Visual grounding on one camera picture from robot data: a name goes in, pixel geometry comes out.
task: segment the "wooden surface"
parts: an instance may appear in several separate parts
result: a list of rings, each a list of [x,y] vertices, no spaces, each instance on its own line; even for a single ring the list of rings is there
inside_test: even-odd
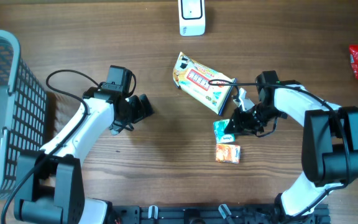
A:
[[[0,6],[0,29],[17,36],[41,83],[63,68],[101,82],[120,65],[137,75],[135,93],[154,107],[134,132],[100,136],[82,169],[86,196],[141,206],[269,203],[301,173],[303,130],[293,119],[279,120],[269,137],[238,138],[239,165],[214,161],[213,121],[221,117],[175,88],[180,51],[241,82],[276,70],[325,100],[358,106],[348,52],[358,43],[358,1],[208,2],[206,16],[205,35],[181,37],[176,2]],[[68,73],[51,84],[79,96],[91,86]],[[256,89],[247,91],[256,101]],[[79,106],[57,100],[54,133]],[[324,202],[332,223],[358,223],[358,180]]]

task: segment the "brown tabletop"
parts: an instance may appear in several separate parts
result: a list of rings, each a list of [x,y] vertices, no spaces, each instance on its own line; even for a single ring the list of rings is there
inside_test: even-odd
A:
[[[234,103],[220,117],[176,89],[172,69],[181,51],[240,82],[276,70],[325,100],[358,106],[348,50],[358,44],[358,1],[208,1],[206,17],[205,35],[182,37],[175,1],[0,6],[0,29],[16,35],[44,86],[58,69],[101,82],[119,65],[137,75],[135,94],[154,107],[135,131],[106,130],[96,141],[82,168],[87,197],[140,206],[270,203],[302,172],[303,128],[291,118],[266,138],[237,138],[240,164],[215,162],[213,121],[230,117]],[[80,96],[92,83],[63,73],[51,85]],[[255,87],[246,90],[256,102]],[[79,107],[56,97],[50,134]],[[324,203],[332,223],[358,223],[358,179]]]

